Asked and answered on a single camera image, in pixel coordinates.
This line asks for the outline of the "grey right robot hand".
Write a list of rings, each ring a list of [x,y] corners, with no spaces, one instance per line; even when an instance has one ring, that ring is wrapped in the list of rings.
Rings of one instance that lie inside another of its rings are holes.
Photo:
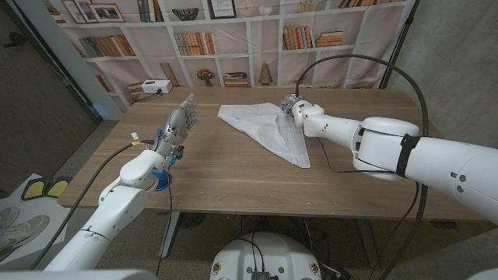
[[[302,107],[306,104],[306,100],[298,97],[295,93],[286,94],[281,99],[280,110],[288,118],[303,118]]]

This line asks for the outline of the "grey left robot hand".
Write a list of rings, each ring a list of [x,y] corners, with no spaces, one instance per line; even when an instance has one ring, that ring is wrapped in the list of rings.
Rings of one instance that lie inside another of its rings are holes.
[[[184,149],[182,142],[197,122],[197,103],[195,95],[191,93],[168,117],[165,117],[152,150],[164,158],[179,156]]]

